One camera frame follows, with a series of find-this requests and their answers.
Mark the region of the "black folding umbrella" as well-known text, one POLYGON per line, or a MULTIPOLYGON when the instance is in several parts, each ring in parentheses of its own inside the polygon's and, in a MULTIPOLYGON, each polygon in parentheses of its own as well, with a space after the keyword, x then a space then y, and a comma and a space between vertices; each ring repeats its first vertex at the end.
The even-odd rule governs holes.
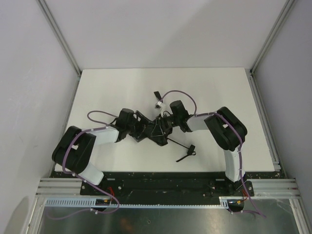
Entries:
MULTIPOLYGON (((168 92, 166 92, 163 96, 160 94, 160 92, 155 91, 154 95, 157 99, 157 101, 162 101, 164 100, 164 98, 170 94, 170 93, 181 93, 186 95, 194 104, 194 113, 196 114, 197 112, 197 104, 195 102, 195 100, 186 92, 184 91, 180 91, 180 90, 170 90, 168 92)), ((186 133, 186 132, 190 132, 190 128, 187 126, 186 124, 186 120, 191 117, 191 115, 188 113, 188 111, 185 109, 183 103, 181 100, 177 100, 174 101, 170 104, 170 108, 171 108, 171 113, 169 113, 166 109, 164 111, 164 117, 167 121, 168 121, 168 125, 171 126, 172 128, 174 127, 179 127, 181 129, 182 132, 186 133)), ((169 138, 168 136, 168 142, 171 141, 185 149, 187 149, 187 153, 185 156, 183 156, 182 158, 176 160, 176 162, 180 162, 184 159, 186 159, 189 156, 195 156, 196 155, 196 151, 195 151, 195 146, 193 144, 191 144, 189 147, 169 138)))

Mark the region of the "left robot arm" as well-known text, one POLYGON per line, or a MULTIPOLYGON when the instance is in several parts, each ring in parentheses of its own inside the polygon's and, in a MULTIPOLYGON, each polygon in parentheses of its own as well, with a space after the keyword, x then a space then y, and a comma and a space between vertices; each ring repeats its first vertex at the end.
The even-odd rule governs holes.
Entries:
POLYGON ((90 120, 102 126, 85 130, 70 126, 54 149, 52 160, 62 167, 64 173, 99 185, 104 173, 90 162, 93 148, 96 145, 120 142, 127 135, 139 142, 148 136, 145 131, 153 122, 139 111, 134 112, 126 108, 123 108, 118 116, 114 116, 111 123, 91 118, 90 120))

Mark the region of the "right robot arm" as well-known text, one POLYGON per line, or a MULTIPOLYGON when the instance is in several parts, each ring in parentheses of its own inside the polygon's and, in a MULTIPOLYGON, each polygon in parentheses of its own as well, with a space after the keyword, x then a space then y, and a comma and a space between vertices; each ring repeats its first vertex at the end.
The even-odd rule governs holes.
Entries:
POLYGON ((163 146, 168 143, 168 135, 174 127, 179 127, 185 133, 210 131, 217 145, 223 149, 228 183, 235 190, 244 187, 245 171, 241 149, 248 133, 245 125, 227 107, 216 112, 190 115, 182 101, 177 100, 170 104, 170 108, 170 115, 161 111, 155 118, 154 126, 148 133, 149 139, 163 146))

